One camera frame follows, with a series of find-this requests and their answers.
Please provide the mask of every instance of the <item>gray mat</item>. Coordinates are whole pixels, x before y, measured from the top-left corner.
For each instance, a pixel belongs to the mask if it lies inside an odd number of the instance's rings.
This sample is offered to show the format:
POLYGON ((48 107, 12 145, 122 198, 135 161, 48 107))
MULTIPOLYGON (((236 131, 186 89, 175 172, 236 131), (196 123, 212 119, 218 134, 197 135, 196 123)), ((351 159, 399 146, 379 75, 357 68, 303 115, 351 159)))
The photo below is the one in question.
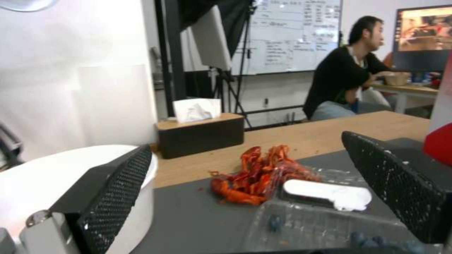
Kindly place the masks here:
MULTIPOLYGON (((397 139, 390 143, 402 147, 422 147, 421 143, 409 139, 397 139)), ((299 162, 327 169, 356 170, 346 151, 306 158, 299 162)), ((210 192, 209 183, 210 179, 204 179, 156 189, 152 226, 132 253, 243 251, 245 236, 257 208, 220 204, 220 199, 210 192)), ((395 217, 383 201, 373 193, 372 196, 373 200, 366 213, 395 217)))

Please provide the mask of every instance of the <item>whiteboard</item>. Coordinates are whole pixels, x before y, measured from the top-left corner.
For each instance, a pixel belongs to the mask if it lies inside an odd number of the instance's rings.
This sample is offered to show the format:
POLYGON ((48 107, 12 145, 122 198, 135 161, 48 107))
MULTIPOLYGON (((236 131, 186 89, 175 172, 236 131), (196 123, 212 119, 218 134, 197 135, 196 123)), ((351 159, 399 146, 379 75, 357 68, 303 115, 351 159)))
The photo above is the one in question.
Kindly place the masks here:
MULTIPOLYGON (((341 0, 258 0, 246 41, 244 75, 311 71, 339 41, 341 0)), ((240 72, 245 29, 232 58, 240 72)))

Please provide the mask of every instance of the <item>wooden table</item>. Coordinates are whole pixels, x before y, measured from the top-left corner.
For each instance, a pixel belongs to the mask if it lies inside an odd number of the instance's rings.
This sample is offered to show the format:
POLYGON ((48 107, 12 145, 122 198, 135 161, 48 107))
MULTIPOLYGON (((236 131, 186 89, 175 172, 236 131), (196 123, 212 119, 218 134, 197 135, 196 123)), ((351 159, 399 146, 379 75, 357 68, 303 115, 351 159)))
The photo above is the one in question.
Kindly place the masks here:
POLYGON ((397 104, 395 106, 395 111, 397 113, 405 113, 406 100, 408 96, 425 97, 425 98, 436 98, 438 94, 437 89, 433 89, 425 86, 416 85, 403 85, 403 86, 390 86, 382 84, 372 84, 375 90, 387 93, 397 94, 397 104))
POLYGON ((252 146, 266 151, 286 144, 289 156, 302 159, 343 150, 341 133, 353 131, 380 140, 410 138, 424 141, 429 120, 393 112, 376 112, 348 118, 301 123, 245 133, 239 146, 165 160, 159 157, 155 187, 165 187, 210 177, 208 171, 231 173, 240 169, 240 155, 252 146))

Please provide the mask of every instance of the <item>blueberry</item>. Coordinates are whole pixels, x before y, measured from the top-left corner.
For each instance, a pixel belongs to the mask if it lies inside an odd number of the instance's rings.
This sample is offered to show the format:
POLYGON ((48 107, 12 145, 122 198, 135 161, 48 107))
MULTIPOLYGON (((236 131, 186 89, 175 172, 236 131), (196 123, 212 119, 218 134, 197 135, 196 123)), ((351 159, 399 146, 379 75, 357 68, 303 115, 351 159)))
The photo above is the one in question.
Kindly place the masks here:
POLYGON ((411 254, 425 254, 425 248, 421 243, 406 242, 403 247, 411 254))
POLYGON ((387 239, 382 236, 379 236, 379 235, 372 237, 372 240, 374 242, 378 243, 379 246, 387 246, 388 245, 387 239))
POLYGON ((364 248, 367 248, 367 247, 378 247, 378 243, 376 243, 372 239, 367 239, 361 244, 361 247, 364 247, 364 248))
POLYGON ((271 232, 276 232, 281 230, 281 217, 277 215, 270 215, 270 219, 268 220, 268 227, 271 232))
POLYGON ((364 234, 361 232, 352 232, 350 234, 350 244, 353 247, 361 246, 361 244, 366 240, 364 234))

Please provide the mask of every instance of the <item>man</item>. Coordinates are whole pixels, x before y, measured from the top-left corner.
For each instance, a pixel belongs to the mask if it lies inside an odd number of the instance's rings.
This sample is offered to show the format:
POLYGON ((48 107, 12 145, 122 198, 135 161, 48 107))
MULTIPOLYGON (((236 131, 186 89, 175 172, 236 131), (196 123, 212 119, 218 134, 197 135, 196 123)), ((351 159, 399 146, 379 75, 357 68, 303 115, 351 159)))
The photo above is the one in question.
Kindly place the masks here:
POLYGON ((352 27, 348 46, 333 50, 314 73, 303 111, 313 121, 353 116, 390 108, 359 102, 356 91, 368 87, 380 75, 389 74, 371 53, 383 45, 383 21, 365 16, 352 27))

